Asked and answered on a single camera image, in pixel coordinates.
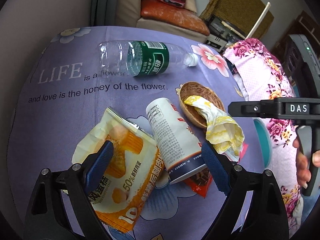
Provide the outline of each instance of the yellow cloth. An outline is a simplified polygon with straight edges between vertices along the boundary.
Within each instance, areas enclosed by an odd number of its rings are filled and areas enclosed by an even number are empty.
[[[261,0],[209,0],[200,18],[209,20],[212,15],[215,15],[237,26],[247,35],[265,6]],[[268,31],[273,19],[273,15],[268,11],[252,37],[261,39]]]
[[[239,156],[244,134],[235,120],[201,96],[190,96],[184,103],[194,106],[199,115],[207,120],[205,138],[219,154],[231,147],[235,155]]]

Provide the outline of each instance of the white bottle cap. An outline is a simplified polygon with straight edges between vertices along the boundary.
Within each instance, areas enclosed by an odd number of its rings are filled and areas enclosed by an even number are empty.
[[[198,55],[194,54],[194,53],[189,53],[189,55],[190,55],[189,67],[193,67],[193,66],[198,65],[198,62],[199,62]]]

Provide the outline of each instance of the crumpled tissue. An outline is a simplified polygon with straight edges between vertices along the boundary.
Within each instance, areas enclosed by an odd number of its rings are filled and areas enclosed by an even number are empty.
[[[190,96],[184,103],[194,106],[196,111],[206,119],[207,131],[205,138],[219,154],[231,148],[234,154],[239,157],[244,134],[235,120],[201,96]]]

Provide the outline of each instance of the orange cushion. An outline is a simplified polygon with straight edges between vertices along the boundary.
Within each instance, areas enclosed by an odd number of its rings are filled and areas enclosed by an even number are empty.
[[[169,23],[206,36],[210,34],[208,27],[193,12],[158,0],[141,0],[141,17]]]

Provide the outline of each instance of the purple tablecloth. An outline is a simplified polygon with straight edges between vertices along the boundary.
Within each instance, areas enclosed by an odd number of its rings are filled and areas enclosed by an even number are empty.
[[[176,69],[169,74],[95,77],[100,68],[97,46],[111,40],[161,41],[177,44],[189,52],[192,52],[191,45],[197,45],[195,41],[166,33],[105,26],[74,29],[52,40],[22,88],[9,140],[8,173],[22,221],[40,171],[44,167],[52,171],[70,167],[77,143],[100,121],[108,106],[150,130],[146,106],[156,98],[166,97],[182,112],[176,89],[188,81],[212,88],[226,109],[231,101],[243,100],[236,92],[237,85],[230,73],[228,78],[224,77],[218,69],[211,70],[200,60],[196,67]],[[120,88],[121,82],[137,85],[138,89],[132,90],[129,86],[126,89],[124,85]],[[162,85],[161,88],[165,85],[165,89],[145,89],[141,84]],[[90,88],[100,86],[103,89],[90,93]],[[252,119],[236,118],[236,121],[249,145],[240,164],[249,171],[262,172],[262,154]],[[203,132],[191,127],[203,141]],[[250,198],[248,194],[236,228],[244,222]],[[68,196],[63,195],[63,199],[74,231],[81,233]],[[118,240],[201,239],[224,200],[215,183],[203,198],[184,182],[169,185],[162,180],[148,198],[133,232],[121,234],[110,227],[107,230]]]

